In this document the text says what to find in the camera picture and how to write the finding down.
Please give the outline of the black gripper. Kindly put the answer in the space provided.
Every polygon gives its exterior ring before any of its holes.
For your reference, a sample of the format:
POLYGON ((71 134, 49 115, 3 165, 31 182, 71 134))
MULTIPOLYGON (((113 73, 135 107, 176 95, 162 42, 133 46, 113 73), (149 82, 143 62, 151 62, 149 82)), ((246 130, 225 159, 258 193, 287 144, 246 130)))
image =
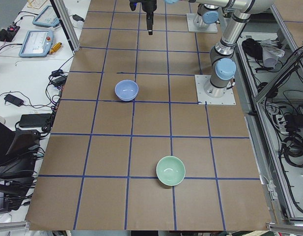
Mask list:
POLYGON ((146 25, 148 34, 153 34, 153 17, 154 11, 157 10, 156 0, 129 0, 129 6, 132 11, 135 11, 138 3, 141 3, 142 10, 146 12, 146 25))

